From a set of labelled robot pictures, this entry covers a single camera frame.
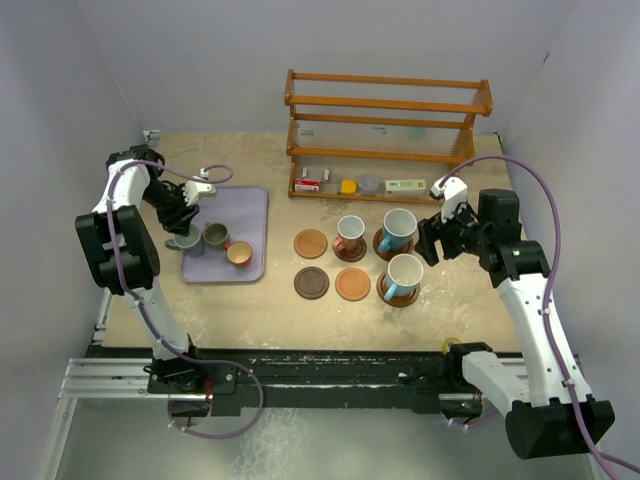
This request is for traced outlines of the grey blue mug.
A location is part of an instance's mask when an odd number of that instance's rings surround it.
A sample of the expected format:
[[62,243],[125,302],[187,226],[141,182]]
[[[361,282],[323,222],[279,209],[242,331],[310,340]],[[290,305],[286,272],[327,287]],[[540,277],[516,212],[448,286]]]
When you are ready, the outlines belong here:
[[173,251],[179,251],[184,256],[191,258],[203,256],[206,248],[202,232],[195,225],[189,227],[186,235],[174,234],[165,241],[165,247]]

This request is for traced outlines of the teal mug white inside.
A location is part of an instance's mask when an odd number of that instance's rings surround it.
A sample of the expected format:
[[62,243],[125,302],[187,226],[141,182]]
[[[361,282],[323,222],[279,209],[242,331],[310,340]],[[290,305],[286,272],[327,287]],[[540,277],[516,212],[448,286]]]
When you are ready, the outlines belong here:
[[382,239],[378,244],[381,253],[396,252],[405,248],[417,229],[417,219],[408,210],[396,208],[383,218]]

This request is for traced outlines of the light blue tall mug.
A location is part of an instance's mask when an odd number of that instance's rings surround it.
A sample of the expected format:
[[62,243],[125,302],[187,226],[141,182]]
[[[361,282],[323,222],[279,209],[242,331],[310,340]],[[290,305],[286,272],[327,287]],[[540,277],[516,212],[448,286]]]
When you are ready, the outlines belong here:
[[387,281],[396,285],[414,286],[423,279],[424,267],[415,256],[398,254],[388,262],[386,274]]

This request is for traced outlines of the orange copper small cup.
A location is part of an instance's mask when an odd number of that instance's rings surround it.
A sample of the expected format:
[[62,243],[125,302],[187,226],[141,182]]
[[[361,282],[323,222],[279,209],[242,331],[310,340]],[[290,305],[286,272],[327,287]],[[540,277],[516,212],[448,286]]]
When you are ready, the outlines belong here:
[[236,268],[247,267],[253,256],[253,250],[245,241],[235,241],[224,245],[228,261]]

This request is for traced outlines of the brown red mug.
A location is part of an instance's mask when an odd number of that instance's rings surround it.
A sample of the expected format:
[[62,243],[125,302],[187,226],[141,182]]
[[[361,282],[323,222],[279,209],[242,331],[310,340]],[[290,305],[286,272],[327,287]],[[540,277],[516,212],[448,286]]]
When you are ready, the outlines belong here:
[[365,232],[364,221],[355,215],[342,217],[337,224],[338,236],[332,244],[335,252],[351,251],[358,246]]

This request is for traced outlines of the orange terracotta coaster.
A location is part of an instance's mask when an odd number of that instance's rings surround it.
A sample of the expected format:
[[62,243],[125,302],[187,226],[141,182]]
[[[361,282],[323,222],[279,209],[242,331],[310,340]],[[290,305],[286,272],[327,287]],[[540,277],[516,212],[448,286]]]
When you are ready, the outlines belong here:
[[369,276],[359,268],[345,268],[335,279],[335,289],[338,295],[348,301],[364,299],[370,292]]

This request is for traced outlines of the dark walnut coaster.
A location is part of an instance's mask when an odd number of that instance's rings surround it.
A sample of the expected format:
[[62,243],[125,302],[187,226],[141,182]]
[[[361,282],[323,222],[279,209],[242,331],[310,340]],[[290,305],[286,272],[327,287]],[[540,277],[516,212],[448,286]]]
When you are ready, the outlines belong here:
[[367,243],[363,237],[348,239],[337,236],[332,250],[341,261],[353,263],[361,260],[367,253]]

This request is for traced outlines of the light wood coaster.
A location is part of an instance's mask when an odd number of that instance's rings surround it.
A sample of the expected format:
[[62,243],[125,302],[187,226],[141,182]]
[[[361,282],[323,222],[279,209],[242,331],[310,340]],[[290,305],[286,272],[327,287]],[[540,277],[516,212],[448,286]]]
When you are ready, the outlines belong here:
[[328,246],[326,236],[317,229],[305,229],[294,238],[295,252],[302,258],[315,259],[322,256]]

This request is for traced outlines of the dark brown coaster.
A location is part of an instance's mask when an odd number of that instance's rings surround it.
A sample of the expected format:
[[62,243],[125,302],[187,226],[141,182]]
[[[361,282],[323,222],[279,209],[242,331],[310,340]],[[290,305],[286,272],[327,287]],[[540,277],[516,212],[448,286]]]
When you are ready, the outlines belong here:
[[304,299],[315,300],[326,294],[329,289],[329,277],[319,267],[302,268],[294,277],[294,289]]

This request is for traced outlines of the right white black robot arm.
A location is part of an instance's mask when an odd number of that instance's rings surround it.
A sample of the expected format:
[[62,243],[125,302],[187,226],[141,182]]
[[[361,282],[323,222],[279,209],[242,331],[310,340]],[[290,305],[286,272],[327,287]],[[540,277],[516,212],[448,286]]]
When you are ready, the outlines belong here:
[[550,297],[551,271],[541,245],[522,237],[519,198],[504,189],[480,192],[478,205],[450,179],[435,184],[439,213],[418,224],[415,248],[428,265],[466,253],[479,260],[514,324],[525,380],[484,343],[462,343],[447,354],[446,383],[480,390],[503,416],[509,444],[521,459],[588,452],[615,420],[610,402],[598,401],[568,345]]

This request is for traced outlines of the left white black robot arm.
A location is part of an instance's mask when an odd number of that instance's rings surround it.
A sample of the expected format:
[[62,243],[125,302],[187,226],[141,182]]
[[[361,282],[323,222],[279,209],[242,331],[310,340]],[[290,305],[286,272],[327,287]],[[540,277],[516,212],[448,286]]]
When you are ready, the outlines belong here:
[[113,153],[107,186],[92,212],[75,219],[75,230],[95,283],[121,296],[151,342],[152,379],[184,392],[202,387],[204,365],[191,337],[176,321],[159,285],[160,259],[139,208],[150,204],[165,231],[187,237],[199,206],[185,184],[162,180],[164,157],[146,144]]

